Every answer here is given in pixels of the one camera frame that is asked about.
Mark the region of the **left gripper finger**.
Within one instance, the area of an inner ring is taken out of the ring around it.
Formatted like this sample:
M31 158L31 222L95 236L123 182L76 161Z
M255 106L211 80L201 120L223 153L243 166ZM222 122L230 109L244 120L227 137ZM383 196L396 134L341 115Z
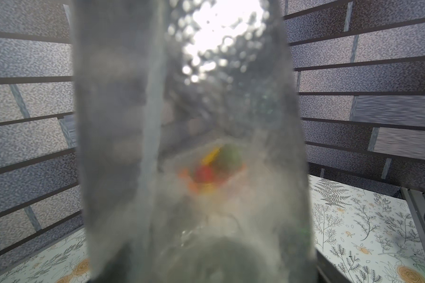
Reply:
M340 273L318 250L316 256L317 283L350 283L347 277Z

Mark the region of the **grey spray bottle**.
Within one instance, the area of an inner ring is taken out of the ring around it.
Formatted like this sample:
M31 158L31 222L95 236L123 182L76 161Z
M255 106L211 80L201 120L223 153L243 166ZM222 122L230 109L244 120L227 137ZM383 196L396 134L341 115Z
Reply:
M93 283L315 283L278 1L72 1Z

